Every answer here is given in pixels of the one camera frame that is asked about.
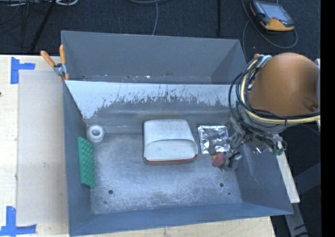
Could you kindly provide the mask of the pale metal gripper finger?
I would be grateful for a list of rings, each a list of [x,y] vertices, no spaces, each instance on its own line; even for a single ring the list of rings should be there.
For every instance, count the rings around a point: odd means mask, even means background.
[[[222,157],[223,165],[221,166],[222,170],[227,170],[229,168],[231,157],[232,157],[231,152],[224,152],[223,153],[223,157]]]
[[[242,154],[240,152],[234,153],[230,157],[229,169],[230,170],[235,170],[238,167],[239,162],[240,162],[241,159],[242,159]]]

